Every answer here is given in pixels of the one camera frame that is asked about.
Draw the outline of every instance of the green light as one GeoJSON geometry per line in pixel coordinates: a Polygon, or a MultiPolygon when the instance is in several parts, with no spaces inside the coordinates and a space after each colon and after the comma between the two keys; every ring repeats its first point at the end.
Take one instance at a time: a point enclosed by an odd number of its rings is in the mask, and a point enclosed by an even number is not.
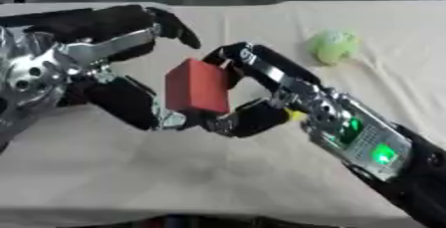
{"type": "Polygon", "coordinates": [[[359,130],[359,121],[357,119],[352,118],[350,120],[350,125],[354,130],[359,130]]]}
{"type": "Polygon", "coordinates": [[[374,151],[371,153],[372,159],[377,163],[383,165],[389,164],[397,156],[398,155],[396,154],[396,152],[384,143],[377,145],[374,151]]]}

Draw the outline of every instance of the robotic hand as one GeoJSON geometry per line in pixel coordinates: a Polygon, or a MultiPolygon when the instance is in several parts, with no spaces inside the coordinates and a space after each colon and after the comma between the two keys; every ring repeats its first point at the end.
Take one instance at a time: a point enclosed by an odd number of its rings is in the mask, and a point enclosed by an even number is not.
{"type": "Polygon", "coordinates": [[[223,46],[204,61],[227,71],[230,88],[252,77],[271,96],[208,119],[203,127],[246,137],[287,122],[293,111],[306,113],[302,129],[313,143],[417,221],[446,227],[443,149],[350,95],[324,87],[317,76],[267,47],[223,46]]]}
{"type": "Polygon", "coordinates": [[[169,127],[181,114],[164,113],[155,93],[110,63],[150,53],[155,39],[200,42],[176,16],[138,5],[85,9],[50,17],[15,40],[0,27],[0,138],[6,145],[40,114],[90,102],[141,129],[169,127]]]}

